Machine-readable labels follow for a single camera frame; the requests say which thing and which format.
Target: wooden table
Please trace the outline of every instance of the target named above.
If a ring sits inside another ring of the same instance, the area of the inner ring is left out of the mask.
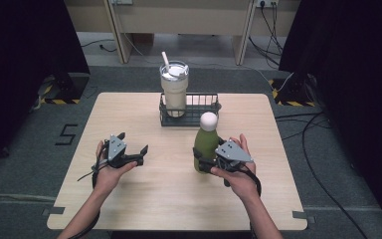
[[[249,230],[240,199],[223,179],[200,174],[192,146],[198,127],[162,127],[157,93],[103,93],[95,102],[48,227],[63,229],[92,192],[91,171],[99,140],[126,133],[126,154],[149,145],[144,165],[125,174],[101,209],[95,229],[107,230]],[[243,133],[257,164],[262,199],[280,230],[303,230],[303,211],[268,98],[260,94],[219,94],[218,134]]]

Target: green toy body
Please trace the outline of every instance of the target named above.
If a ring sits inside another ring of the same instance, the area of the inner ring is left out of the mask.
[[[216,148],[219,145],[219,137],[216,130],[206,131],[200,128],[195,137],[194,147],[203,154],[203,157],[213,159],[216,157]],[[194,168],[200,173],[205,173],[200,171],[199,162],[197,158],[194,157]]]

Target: forearm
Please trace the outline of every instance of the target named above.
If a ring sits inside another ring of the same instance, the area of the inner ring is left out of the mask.
[[[259,239],[283,238],[272,217],[269,215],[263,201],[259,197],[243,199],[250,222]]]
[[[109,196],[109,192],[94,190],[82,208],[77,212],[58,239],[66,239],[77,235],[86,229],[96,218],[104,201]]]

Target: white straw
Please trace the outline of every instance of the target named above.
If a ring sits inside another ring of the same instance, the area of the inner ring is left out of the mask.
[[[169,72],[169,61],[167,60],[166,53],[162,52],[163,61],[165,62],[166,72]]]

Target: black wire basket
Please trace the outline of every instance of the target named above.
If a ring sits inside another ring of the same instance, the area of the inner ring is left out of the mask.
[[[164,93],[160,96],[160,123],[162,126],[199,126],[203,113],[211,112],[219,117],[219,98],[217,94],[186,95],[185,110],[167,109]]]

